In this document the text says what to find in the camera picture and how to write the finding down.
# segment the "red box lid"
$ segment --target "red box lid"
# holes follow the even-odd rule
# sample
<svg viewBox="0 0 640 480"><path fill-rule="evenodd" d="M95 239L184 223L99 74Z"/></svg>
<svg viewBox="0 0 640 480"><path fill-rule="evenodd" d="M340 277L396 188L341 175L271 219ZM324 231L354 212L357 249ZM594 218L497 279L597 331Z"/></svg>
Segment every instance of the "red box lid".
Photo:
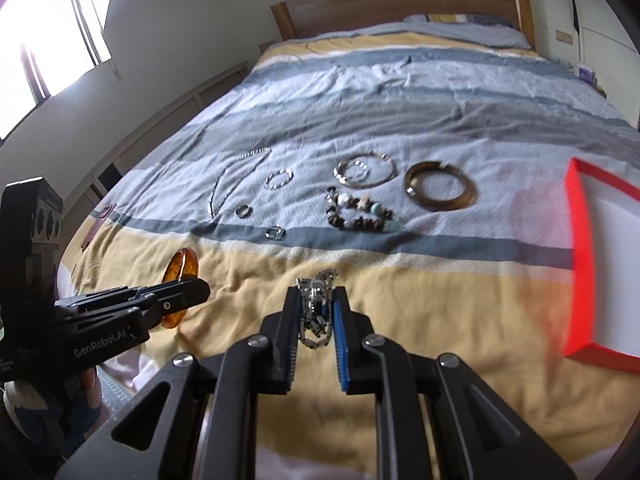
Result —
<svg viewBox="0 0 640 480"><path fill-rule="evenodd" d="M565 180L574 231L567 357L640 373L640 189L572 158Z"/></svg>

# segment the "screw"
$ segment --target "screw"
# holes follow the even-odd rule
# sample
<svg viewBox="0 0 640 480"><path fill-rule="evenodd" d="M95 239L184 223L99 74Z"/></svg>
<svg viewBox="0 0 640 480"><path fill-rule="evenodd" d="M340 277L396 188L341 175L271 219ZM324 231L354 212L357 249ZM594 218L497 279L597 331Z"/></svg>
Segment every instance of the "screw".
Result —
<svg viewBox="0 0 640 480"><path fill-rule="evenodd" d="M460 364L460 359L455 354L442 354L440 364L445 368L456 368Z"/></svg>
<svg viewBox="0 0 640 480"><path fill-rule="evenodd" d="M262 348L269 344L269 338L262 334L254 334L249 338L249 346L251 348Z"/></svg>
<svg viewBox="0 0 640 480"><path fill-rule="evenodd" d="M364 344L368 346L382 346L385 343L385 337L380 334L369 334L364 338Z"/></svg>
<svg viewBox="0 0 640 480"><path fill-rule="evenodd" d="M193 363L193 356L184 352L174 357L174 366L178 368L188 368Z"/></svg>

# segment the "ring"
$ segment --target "ring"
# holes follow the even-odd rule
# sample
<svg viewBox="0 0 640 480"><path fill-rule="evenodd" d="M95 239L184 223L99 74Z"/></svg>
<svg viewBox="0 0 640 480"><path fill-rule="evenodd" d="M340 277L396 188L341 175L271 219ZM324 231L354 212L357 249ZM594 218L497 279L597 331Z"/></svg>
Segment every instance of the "ring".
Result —
<svg viewBox="0 0 640 480"><path fill-rule="evenodd" d="M439 171L442 173L448 173L458 179L464 186L464 190L460 195L449 200L434 200L429 198L424 193L421 193L416 189L418 186L416 175L418 173ZM471 205L476 198L476 186L466 176L462 170L459 170L451 164L446 162L440 162L439 160L428 160L427 162L419 162L414 164L404 174L404 191L414 200L415 203L423 208L430 209L432 211L453 211L455 209L462 209Z"/></svg>
<svg viewBox="0 0 640 480"><path fill-rule="evenodd" d="M234 214L238 218L247 218L248 216L251 216L251 213L253 212L254 212L254 209L250 205L240 204L238 207L236 207Z"/></svg>
<svg viewBox="0 0 640 480"><path fill-rule="evenodd" d="M283 180L281 183L275 184L274 186L269 185L270 181L273 180L274 177L284 173L287 174L286 180ZM271 173L267 178L264 179L264 187L267 189L271 189L273 191L274 189L280 189L282 186L286 186L289 182L291 182L292 179L293 179L293 171L291 171L289 168L287 168L286 170L275 171L274 173Z"/></svg>
<svg viewBox="0 0 640 480"><path fill-rule="evenodd" d="M285 234L287 234L287 231L283 227L281 227L280 224L269 227L264 232L264 235L271 240L282 240Z"/></svg>

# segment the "wooden headboard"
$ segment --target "wooden headboard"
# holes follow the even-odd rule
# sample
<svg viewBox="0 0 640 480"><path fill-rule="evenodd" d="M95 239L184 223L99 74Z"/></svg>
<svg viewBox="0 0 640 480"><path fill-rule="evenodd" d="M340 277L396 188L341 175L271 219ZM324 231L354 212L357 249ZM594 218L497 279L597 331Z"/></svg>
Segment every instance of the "wooden headboard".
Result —
<svg viewBox="0 0 640 480"><path fill-rule="evenodd" d="M401 22L411 14L503 16L535 48L529 0L287 0L271 7L283 40Z"/></svg>

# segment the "silver ring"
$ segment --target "silver ring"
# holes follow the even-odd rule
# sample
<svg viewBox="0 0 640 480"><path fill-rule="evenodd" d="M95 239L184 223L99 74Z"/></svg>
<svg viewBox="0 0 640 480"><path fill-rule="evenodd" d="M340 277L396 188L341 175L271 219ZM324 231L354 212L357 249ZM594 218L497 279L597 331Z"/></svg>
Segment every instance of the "silver ring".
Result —
<svg viewBox="0 0 640 480"><path fill-rule="evenodd" d="M281 174L287 174L287 179L283 180L281 183L276 184L275 186L270 186L269 183L271 180L274 179L274 177L281 175ZM289 168L286 168L284 170L279 170L279 171L275 171L274 173L271 173L267 178L264 179L264 187L267 189L271 189L272 191L274 189L280 189L283 186L286 186L289 182L291 182L293 179L293 171L291 171Z"/></svg>
<svg viewBox="0 0 640 480"><path fill-rule="evenodd" d="M269 227L264 232L264 235L271 240L282 240L286 234L286 229L284 229L280 224Z"/></svg>
<svg viewBox="0 0 640 480"><path fill-rule="evenodd" d="M251 216L251 213L254 212L254 208L252 208L250 205L248 204L240 204L238 205L238 207L236 207L236 210L234 211L234 214L238 217L238 218L247 218L248 216Z"/></svg>

